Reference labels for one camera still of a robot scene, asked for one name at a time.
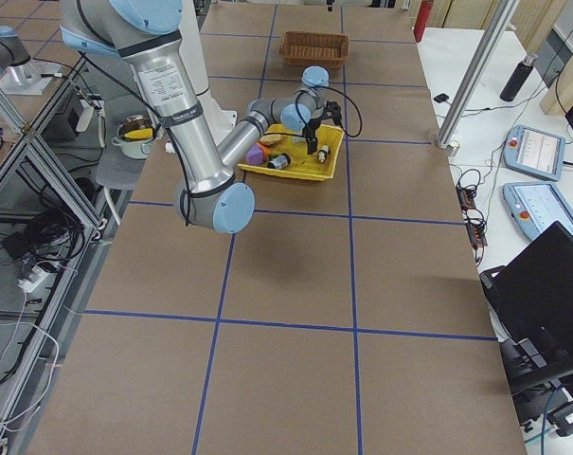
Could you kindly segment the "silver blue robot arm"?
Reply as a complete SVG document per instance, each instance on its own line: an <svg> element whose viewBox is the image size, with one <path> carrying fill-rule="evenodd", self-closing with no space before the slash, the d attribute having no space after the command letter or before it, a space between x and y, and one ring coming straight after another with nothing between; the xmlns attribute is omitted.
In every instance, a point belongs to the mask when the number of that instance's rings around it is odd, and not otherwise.
<svg viewBox="0 0 573 455"><path fill-rule="evenodd" d="M169 136L184 178L174 206L184 221L221 233L250 222L255 196L234 168L268 128L280 123L300 131L326 105L329 73L309 66L299 92L289 98L254 100L247 115L215 142L184 63L181 1L62 1L61 31L81 55L106 54L129 64L143 102Z"/></svg>
<svg viewBox="0 0 573 455"><path fill-rule="evenodd" d="M16 31L0 26L0 76L9 67L20 67L30 61L31 56Z"/></svg>

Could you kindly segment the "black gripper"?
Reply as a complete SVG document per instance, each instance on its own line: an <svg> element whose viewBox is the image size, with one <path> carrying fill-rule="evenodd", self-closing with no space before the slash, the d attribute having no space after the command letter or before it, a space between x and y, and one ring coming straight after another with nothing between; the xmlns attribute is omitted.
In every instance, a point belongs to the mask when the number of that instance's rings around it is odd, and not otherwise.
<svg viewBox="0 0 573 455"><path fill-rule="evenodd" d="M324 107L318 110L318 114L310 119L309 125L302 129L301 134L305 138L308 154L315 154L317 152L315 129L318 129L324 120L331 120L335 126L343 127L342 110L337 101L327 100Z"/></svg>

